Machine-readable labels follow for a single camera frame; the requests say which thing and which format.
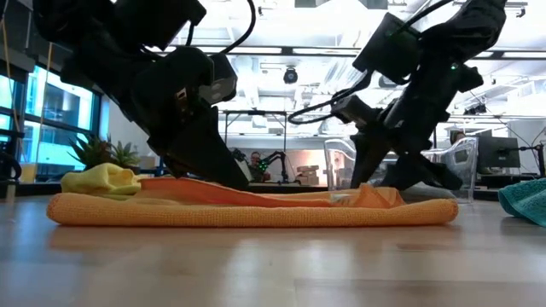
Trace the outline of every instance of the teal towel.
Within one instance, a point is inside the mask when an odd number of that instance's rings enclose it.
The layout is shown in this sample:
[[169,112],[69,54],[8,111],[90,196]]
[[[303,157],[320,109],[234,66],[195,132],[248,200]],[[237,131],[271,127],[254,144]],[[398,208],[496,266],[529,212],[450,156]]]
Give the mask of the teal towel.
[[506,213],[546,227],[546,178],[502,188],[498,199]]

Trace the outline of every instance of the green plant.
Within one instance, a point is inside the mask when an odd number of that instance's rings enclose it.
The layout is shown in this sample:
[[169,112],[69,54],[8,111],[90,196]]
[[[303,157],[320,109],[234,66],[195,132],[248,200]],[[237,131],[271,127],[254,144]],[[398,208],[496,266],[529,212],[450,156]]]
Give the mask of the green plant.
[[102,163],[112,162],[112,144],[109,138],[103,141],[98,136],[86,135],[85,139],[87,141],[79,137],[76,141],[69,140],[76,156],[68,154],[84,164],[86,171]]
[[140,159],[138,158],[137,151],[131,151],[132,144],[128,142],[123,144],[118,141],[118,146],[113,147],[112,159],[113,162],[123,168],[130,168],[131,166],[138,165]]

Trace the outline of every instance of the table surface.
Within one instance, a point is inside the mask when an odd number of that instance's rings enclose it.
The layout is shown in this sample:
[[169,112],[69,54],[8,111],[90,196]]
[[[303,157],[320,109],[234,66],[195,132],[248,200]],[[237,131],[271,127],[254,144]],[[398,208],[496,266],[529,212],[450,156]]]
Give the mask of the table surface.
[[[536,307],[546,229],[498,203],[449,225],[372,229],[58,227],[47,198],[0,222],[0,306]],[[0,213],[6,213],[0,204]]]

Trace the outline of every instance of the camera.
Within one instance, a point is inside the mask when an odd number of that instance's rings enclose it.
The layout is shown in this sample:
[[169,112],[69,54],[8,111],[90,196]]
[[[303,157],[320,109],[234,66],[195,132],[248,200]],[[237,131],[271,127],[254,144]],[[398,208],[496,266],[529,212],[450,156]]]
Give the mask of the camera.
[[285,84],[295,84],[298,82],[298,73],[296,72],[296,68],[294,67],[288,67],[287,71],[284,73],[284,80]]

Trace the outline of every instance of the plastic bin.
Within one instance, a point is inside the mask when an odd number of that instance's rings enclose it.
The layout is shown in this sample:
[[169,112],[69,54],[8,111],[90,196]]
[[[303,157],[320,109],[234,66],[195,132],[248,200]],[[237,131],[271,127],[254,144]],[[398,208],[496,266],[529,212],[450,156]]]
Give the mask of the plastic bin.
[[[329,190],[341,190],[351,187],[351,177],[357,152],[349,139],[333,139],[324,143],[326,156],[326,174]],[[431,149],[422,152],[432,162],[444,163],[459,176],[462,186],[451,191],[460,203],[473,202],[476,183],[476,165],[478,161],[478,139],[466,137],[456,142],[451,148]],[[369,183],[379,183],[386,175],[386,166],[396,163],[397,155],[389,153],[381,162]]]

